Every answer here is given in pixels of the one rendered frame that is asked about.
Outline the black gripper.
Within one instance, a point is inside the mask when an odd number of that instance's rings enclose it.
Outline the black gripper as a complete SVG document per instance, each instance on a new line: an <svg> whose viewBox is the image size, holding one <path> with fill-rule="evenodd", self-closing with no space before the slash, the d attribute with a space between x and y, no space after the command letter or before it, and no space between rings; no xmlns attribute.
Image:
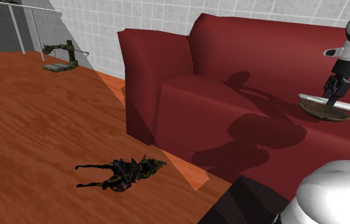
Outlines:
<svg viewBox="0 0 350 224"><path fill-rule="evenodd" d="M324 86L323 98L327 98L326 105L333 106L350 89L350 61L338 59L332 68L335 75L329 76Z"/></svg>

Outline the brown wooden bowl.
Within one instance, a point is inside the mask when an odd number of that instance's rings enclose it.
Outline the brown wooden bowl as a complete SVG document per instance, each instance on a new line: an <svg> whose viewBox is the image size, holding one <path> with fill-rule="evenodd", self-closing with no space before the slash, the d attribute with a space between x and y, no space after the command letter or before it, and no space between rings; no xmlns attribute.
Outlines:
<svg viewBox="0 0 350 224"><path fill-rule="evenodd" d="M337 109L326 104L320 104L316 102L302 100L299 102L299 106L309 116L328 122L343 122L350 119L350 115L341 109Z"/></svg>

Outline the dark red sofa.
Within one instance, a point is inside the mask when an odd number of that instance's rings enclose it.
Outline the dark red sofa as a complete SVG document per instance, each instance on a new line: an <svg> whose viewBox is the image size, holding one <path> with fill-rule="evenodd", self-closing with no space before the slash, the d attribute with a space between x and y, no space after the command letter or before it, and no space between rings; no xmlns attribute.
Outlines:
<svg viewBox="0 0 350 224"><path fill-rule="evenodd" d="M187 36L120 31L127 133L291 199L323 164L350 160L350 120L319 121L298 104L323 93L335 63L323 53L345 39L338 27L208 14Z"/></svg>

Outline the dark robot stand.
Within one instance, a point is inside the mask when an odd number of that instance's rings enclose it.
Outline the dark robot stand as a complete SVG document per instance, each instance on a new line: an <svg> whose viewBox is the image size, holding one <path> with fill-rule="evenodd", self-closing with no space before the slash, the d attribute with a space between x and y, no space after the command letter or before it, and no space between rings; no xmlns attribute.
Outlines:
<svg viewBox="0 0 350 224"><path fill-rule="evenodd" d="M288 204L273 189L239 176L197 224L271 224Z"/></svg>

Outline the dark multicoloured toy figure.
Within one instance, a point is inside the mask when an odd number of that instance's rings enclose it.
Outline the dark multicoloured toy figure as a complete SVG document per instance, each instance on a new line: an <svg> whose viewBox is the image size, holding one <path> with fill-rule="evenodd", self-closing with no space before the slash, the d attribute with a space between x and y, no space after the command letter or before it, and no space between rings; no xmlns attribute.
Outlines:
<svg viewBox="0 0 350 224"><path fill-rule="evenodd" d="M132 186L137 180L147 179L151 175L157 173L157 171L167 163L162 160L156 160L154 158L146 158L144 156L140 162L136 162L133 158L130 162L124 161L122 158L119 160L114 160L109 164L104 165L77 165L74 169L78 170L81 168L99 168L99 169L110 169L113 171L112 177L103 182L94 182L89 184L77 184L77 188L88 187L88 186L98 186L102 190L108 188L112 189L114 192L124 192Z"/></svg>

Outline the white metal railing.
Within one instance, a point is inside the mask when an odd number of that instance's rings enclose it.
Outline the white metal railing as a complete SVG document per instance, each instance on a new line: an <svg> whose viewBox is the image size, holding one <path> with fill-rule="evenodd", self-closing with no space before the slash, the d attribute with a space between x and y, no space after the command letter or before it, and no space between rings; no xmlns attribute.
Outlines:
<svg viewBox="0 0 350 224"><path fill-rule="evenodd" d="M36 51L66 44L72 35L49 0L0 0L0 52Z"/></svg>

